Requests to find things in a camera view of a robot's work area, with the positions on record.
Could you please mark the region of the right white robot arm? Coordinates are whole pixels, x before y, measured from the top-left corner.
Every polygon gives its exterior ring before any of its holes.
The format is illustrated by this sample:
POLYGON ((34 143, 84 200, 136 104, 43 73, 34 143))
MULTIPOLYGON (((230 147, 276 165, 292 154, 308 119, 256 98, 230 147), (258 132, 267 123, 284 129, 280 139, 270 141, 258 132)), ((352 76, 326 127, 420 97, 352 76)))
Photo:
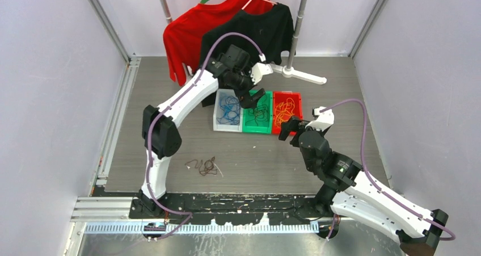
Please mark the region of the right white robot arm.
POLYGON ((325 133, 293 116, 281 124, 279 134, 282 141, 293 135, 290 144, 300 150, 306 170, 323 182, 313 202, 316 212, 363 223, 397 242, 407 255, 434 255, 448 214, 423 208, 397 194, 362 164, 332 150, 325 133))

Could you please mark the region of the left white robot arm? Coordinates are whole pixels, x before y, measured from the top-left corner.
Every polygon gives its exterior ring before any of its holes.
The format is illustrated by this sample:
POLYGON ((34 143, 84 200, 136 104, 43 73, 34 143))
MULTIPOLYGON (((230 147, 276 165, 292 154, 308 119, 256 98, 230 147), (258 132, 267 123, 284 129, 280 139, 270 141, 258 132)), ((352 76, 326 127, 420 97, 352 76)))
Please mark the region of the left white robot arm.
POLYGON ((145 140, 147 165, 144 183, 132 200, 131 219, 159 218, 166 211, 161 199, 166 193, 166 180, 172 156, 180 149, 182 138, 179 127, 192 110, 209 95, 227 86, 234 90, 242 108, 256 107, 265 94, 254 88, 263 76, 273 72, 264 54, 260 62, 249 65, 249 54, 231 45, 218 57, 207 56, 201 69, 170 99, 154 107, 144 108, 142 138, 145 140))

